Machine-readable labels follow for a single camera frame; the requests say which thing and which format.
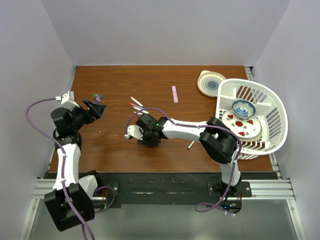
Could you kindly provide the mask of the pink marker pen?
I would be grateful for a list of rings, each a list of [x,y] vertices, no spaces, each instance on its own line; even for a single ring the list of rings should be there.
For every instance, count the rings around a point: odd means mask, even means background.
[[[133,104],[133,103],[129,103],[129,105],[131,105],[132,107],[141,108],[140,106]]]

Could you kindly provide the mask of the teal tip white marker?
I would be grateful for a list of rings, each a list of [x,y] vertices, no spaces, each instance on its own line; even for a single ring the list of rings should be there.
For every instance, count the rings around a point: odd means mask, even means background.
[[[139,107],[144,108],[144,105],[140,103],[138,100],[136,100],[134,97],[130,96],[130,99]]]

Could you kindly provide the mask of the black cap whiteboard marker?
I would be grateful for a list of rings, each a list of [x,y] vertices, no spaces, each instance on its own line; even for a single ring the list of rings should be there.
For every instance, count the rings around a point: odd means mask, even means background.
[[[190,150],[191,147],[194,145],[194,143],[195,143],[195,141],[192,141],[192,142],[189,144],[189,146],[187,147],[187,149]]]

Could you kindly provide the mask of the pink highlighter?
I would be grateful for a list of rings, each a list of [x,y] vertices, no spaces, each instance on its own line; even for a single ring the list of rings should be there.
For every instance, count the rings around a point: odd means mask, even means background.
[[[173,102],[177,104],[179,102],[179,99],[178,99],[178,92],[177,92],[176,86],[173,85],[171,87],[171,91],[172,91]]]

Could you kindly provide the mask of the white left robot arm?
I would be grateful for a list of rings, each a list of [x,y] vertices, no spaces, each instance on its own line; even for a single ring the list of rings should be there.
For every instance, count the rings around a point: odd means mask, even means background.
[[[93,220],[95,217],[92,196],[99,196],[104,190],[99,174],[89,171],[79,173],[82,153],[80,128],[100,119],[106,105],[84,99],[87,108],[73,100],[63,101],[61,107],[50,114],[55,130],[55,150],[58,155],[58,169],[52,191],[45,194],[44,203],[59,231],[65,231]]]

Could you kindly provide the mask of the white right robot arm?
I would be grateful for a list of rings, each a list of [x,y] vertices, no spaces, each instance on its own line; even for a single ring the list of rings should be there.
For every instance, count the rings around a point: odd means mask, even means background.
[[[212,117],[209,121],[187,122],[163,116],[157,120],[144,113],[135,124],[139,133],[136,138],[141,145],[157,146],[162,139],[201,143],[208,156],[219,163],[223,192],[233,197],[241,190],[241,172],[237,164],[240,144],[219,119]]]

